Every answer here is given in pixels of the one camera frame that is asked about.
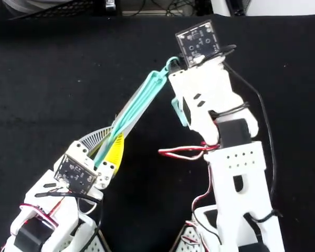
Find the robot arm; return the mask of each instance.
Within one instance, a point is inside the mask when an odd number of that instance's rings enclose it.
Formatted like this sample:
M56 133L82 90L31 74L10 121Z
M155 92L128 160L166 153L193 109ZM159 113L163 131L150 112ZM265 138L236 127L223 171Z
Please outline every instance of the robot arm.
M123 141L144 113L166 82L169 70L169 80L175 92L172 106L182 125L198 132L207 145L219 145L219 149L208 150L204 155L209 164L209 189L211 186L214 189L216 205L193 209L193 219L187 222L176 251L183 251L183 246L198 246L204 251L238 252L262 243L265 251L282 252L278 218L268 218L272 207L264 173L263 149L261 142L251 140L258 133L258 123L247 103L232 90L228 72L222 64L225 55L218 46L211 22L191 27L176 37L187 66L182 67L181 61L172 58L161 72L152 72L151 76L159 86L145 86L151 81L146 80L130 99L116 123L130 115L134 117L130 123L123 124L127 127L119 139ZM141 107L134 106L133 113L126 114L131 102L138 100L138 93L149 94L149 98L140 97L138 104ZM87 154L96 148L97 143L101 150L105 147L102 139L107 139L112 127L103 133L98 131L97 138L94 133L91 138L88 135L81 141L74 141L55 163L54 170L47 171L28 191L21 205L22 211L11 225L5 252L107 250L107 246L95 237L99 225L79 210L74 197L67 197L74 193L88 203L97 204L103 199L100 190L108 186L119 167L120 162L107 156L95 167L94 160ZM243 182L241 190L235 185L237 177ZM215 217L208 218L209 213ZM246 220L247 214L252 220L259 220L257 228L261 242ZM197 240L187 236L191 231L196 233Z
M176 37L187 68L174 66L176 70L169 75L176 94L172 105L183 126L197 131L208 145L220 145L204 155L216 205L195 209L193 223L183 238L192 229L202 240L204 251L248 251L257 245L264 245L265 251L284 251L278 218L269 217L273 210L262 144L251 140L258 133L257 120L232 90L211 22ZM237 188L236 179L241 188ZM208 213L216 216L214 225L208 221ZM246 216L251 216L251 222L266 221L251 226ZM184 239L176 251L182 251L183 246L189 247Z

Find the white plastic part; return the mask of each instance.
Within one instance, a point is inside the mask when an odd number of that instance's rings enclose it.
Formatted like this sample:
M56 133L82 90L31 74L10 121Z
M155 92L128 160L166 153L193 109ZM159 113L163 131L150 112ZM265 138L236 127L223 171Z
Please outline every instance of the white plastic part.
M193 227L186 227L182 235L200 242L200 238L195 232L195 229ZM182 239L180 239L180 242L175 251L176 252L204 252L204 247L201 243L191 245L189 243L186 243Z
M52 183L54 183L54 187L44 187L45 184ZM37 206L45 213L49 213L60 202L56 210L50 216L58 223L58 227L55 228L52 235L43 244L41 252L59 252L64 250L65 247L65 252L78 252L80 250L79 248L82 248L93 234L96 227L95 222L87 215L78 213L77 202L74 197L35 197L36 193L48 192L58 185L59 183L54 179L54 172L48 170L27 192L24 203ZM67 191L67 189L63 188L58 191ZM6 252L24 252L14 246L14 241L23 223L33 216L35 216L35 212L33 212L32 208L23 208L20 214L15 218L10 227L11 237L7 240ZM75 237L72 237L70 234L77 227L78 219L81 219L84 224L78 228ZM104 252L97 237L86 251Z
M219 236L227 251L238 252L238 246L245 245L245 242L240 242L240 230L251 232L243 222L243 215L250 213L253 218L262 219L272 211L261 142L211 151L204 155L204 159L210 163L213 174ZM236 175L243 179L244 186L240 192L236 191L234 184ZM258 226L270 252L285 251L276 216Z
M105 189L109 184L114 174L115 164L107 161L103 161L102 165L96 170L98 177L95 182L95 188L102 190Z
M227 7L226 0L211 0L212 10L215 14L222 16L231 16Z
M233 92L229 74L221 64L225 57L216 57L188 70L181 70L169 75L179 107L185 100L191 114L188 125L197 131L209 145L217 144L218 129L214 124L210 110L217 113L227 111L243 104L242 98ZM217 122L244 118L251 137L258 134L258 123L246 108L239 112L217 118Z
M79 139L79 142L84 144L89 149L89 151L91 151L111 131L111 129L112 129L112 126L109 126L109 127L105 127L105 128L93 131L90 134L87 134L83 136L81 139Z
M57 252L62 244L62 241L66 239L73 229L78 224L78 210L77 203L73 197L35 197L35 194L47 192L52 188L45 188L45 184L55 183L54 173L48 170L39 181L27 192L24 203L32 204L43 209L46 213L49 213L59 202L60 206L53 212L51 218L57 223L58 227L54 230L50 238L44 243L42 252ZM32 210L24 209L13 221L10 232L14 236L17 234L23 223L32 217ZM14 242L6 245L6 251L14 248Z

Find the white cable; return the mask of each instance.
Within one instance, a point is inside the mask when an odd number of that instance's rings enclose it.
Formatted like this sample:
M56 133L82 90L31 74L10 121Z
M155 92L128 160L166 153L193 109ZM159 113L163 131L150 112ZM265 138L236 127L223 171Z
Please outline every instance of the white cable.
M171 152L171 151L204 151L204 150L210 150L214 149L208 148L208 147L203 147L203 146L179 146L179 147L174 147L174 148L168 148L168 149L159 149L159 152Z
M80 198L78 198L78 202L77 202L77 206L78 206L78 211L81 213L81 214L85 214L85 215L89 215L91 214L97 207L97 204L95 202L91 202L91 201L88 201L86 199L84 199L85 202L87 202L88 204L92 205L92 208L86 212L83 212L81 209L80 209L80 206L79 206L79 203L80 203Z
M200 157L202 157L204 154L204 151L201 151L198 155L195 155L195 156L183 156L183 155L178 155L178 154L175 154L172 152L165 152L165 153L161 153L161 154L165 155L165 156L172 157L172 158L176 158L176 159L185 159L185 160L194 161L194 160L197 160Z

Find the black fabric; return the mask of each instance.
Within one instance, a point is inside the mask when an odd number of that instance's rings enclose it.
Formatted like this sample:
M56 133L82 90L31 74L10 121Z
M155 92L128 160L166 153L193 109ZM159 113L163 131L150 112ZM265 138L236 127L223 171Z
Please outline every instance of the black fabric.
M287 251L315 250L315 16L212 16L227 61L264 96L278 158L274 208ZM208 17L96 18L0 23L0 245L18 204L69 144L114 116L153 69L179 53L174 34ZM233 79L260 124L254 94ZM103 232L113 251L167 251L192 199L207 187L204 161L159 156L198 144L183 128L169 84L128 136L105 191ZM203 204L214 203L213 196Z

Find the black cable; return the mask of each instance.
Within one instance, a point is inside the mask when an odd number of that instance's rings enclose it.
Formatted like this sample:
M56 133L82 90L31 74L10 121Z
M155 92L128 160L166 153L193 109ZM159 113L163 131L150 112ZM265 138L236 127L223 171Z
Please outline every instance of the black cable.
M219 241L219 244L222 245L222 241L220 240L219 235L216 234L215 232L212 232L212 231L209 230L207 227L205 227L201 222L199 222L199 220L197 219L197 217L196 217L196 215L195 215L195 212L192 212L192 214L193 214L193 216L194 216L196 222L197 222L199 225L201 225L206 231L208 231L208 232L211 233L211 234L214 234L214 235L217 237L217 239L218 239L218 241Z
M228 63L226 63L224 61L223 65L226 67L226 69L231 74L233 74L235 77L237 77L239 80L241 80L242 83L244 83L249 89L251 89L251 91L253 91L257 95L258 100L260 102L260 106L261 106L262 113L263 113L264 120L265 120L265 125L266 125L266 128L267 128L269 147L271 149L271 156L272 156L272 184L271 184L270 192L269 192L269 197L270 197L270 199L272 201L273 197L274 197L274 191L275 191L275 188L276 188L276 184L277 184L277 161L276 161L276 157L275 157L275 153L274 153L274 144L273 144L272 131L271 131L271 128L270 128L270 125L269 125L269 120L268 120L268 117L267 117L267 112L266 112L266 108L265 108L265 104L264 104L263 98L261 97L261 95L258 92L258 90L255 89L240 74L238 74L235 70L233 70L232 67L230 67Z
M217 112L215 112L213 110L210 110L209 114L210 114L210 116L213 117L213 119L216 119L218 117L223 117L223 116L226 116L226 115L228 116L229 114L237 113L237 112L242 111L242 110L244 110L244 109L246 109L248 107L249 107L248 102L244 102L242 105L236 106L235 108L226 110L226 111L221 112L221 113L217 113Z
M131 17L136 16L137 14L142 12L142 10L144 9L145 5L146 5L146 0L143 0L139 10L136 13L134 13L133 15L131 15Z
M97 204L100 204L101 201L91 197L89 195L81 194L81 193L64 193L64 192L46 192L46 193L37 193L35 194L36 198L41 198L41 197L47 197L47 196L52 196L52 197L75 197L75 198L82 198L84 200L89 200L92 202L95 202Z
M249 214L251 220L254 221L255 223L264 223L265 221L269 220L273 216L282 217L282 214L274 209L272 209L272 211L262 219L255 219L250 215L250 213L247 213L247 214Z

